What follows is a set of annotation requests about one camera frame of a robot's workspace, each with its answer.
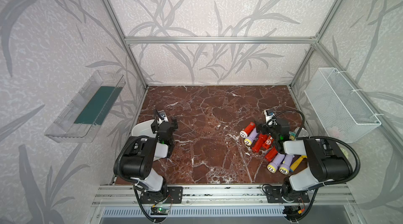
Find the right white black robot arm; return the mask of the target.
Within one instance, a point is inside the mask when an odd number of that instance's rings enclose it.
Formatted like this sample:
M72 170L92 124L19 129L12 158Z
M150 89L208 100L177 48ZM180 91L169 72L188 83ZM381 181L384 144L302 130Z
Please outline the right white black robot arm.
M256 125L257 132L271 140L270 155L273 158L268 170L286 175L283 192L344 184L359 174L361 160L349 144L328 136L303 137L301 127L295 138L290 139L289 124L280 117L288 112L265 110L266 121Z

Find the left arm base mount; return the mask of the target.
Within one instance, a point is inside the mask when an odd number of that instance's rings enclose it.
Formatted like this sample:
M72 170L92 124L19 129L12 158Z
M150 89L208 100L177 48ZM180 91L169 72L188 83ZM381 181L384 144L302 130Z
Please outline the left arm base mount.
M140 201L142 204L181 204L183 197L183 187L168 186L160 191L146 191L141 193Z

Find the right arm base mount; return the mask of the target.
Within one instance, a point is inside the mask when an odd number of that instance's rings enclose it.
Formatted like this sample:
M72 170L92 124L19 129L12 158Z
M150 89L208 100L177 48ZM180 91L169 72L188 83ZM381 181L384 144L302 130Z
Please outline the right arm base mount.
M295 191L283 189L282 186L262 185L262 191L268 203L309 203L310 198L307 191Z

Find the white plastic storage box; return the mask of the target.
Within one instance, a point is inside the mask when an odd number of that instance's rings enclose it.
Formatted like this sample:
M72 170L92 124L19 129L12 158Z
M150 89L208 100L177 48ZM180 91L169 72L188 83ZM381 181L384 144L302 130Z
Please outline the white plastic storage box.
M144 121L141 123L136 124L132 131L131 131L131 136L133 137L138 137L138 136L147 136L147 137L151 137L151 138L155 138L156 134L153 133L151 125L155 120L148 120L148 121Z

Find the red flashlight long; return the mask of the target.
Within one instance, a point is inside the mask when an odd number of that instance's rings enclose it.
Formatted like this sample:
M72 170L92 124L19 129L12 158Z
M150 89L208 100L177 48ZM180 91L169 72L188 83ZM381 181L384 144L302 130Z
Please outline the red flashlight long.
M255 145L252 147L252 151L258 153L261 149L262 145L266 142L268 136L266 134L260 134L258 140Z

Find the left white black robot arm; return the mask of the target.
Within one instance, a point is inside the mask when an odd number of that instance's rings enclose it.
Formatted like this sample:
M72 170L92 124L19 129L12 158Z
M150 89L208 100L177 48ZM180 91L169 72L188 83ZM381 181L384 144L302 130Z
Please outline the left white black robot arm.
M175 146L173 133L177 129L176 118L148 120L135 125L115 160L114 174L133 183L136 191L166 198L166 179L153 169L153 163L171 157Z

